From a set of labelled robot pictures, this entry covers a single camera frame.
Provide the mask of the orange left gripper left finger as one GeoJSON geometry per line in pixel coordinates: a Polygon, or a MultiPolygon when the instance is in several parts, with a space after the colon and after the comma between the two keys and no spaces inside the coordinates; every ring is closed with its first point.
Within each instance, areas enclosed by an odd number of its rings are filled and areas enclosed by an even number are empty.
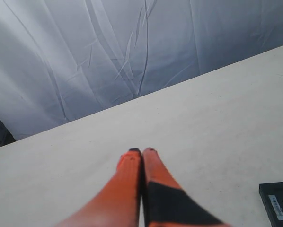
{"type": "Polygon", "coordinates": [[[115,174],[101,191],[58,227],[137,227],[142,154],[131,148],[121,155],[115,174]]]}

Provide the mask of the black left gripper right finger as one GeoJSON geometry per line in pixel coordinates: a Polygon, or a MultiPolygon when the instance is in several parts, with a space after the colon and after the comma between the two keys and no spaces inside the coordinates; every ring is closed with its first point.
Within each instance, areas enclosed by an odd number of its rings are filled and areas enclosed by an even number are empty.
{"type": "Polygon", "coordinates": [[[147,227],[229,227],[198,205],[176,182],[157,151],[143,151],[143,212],[147,227]]]}

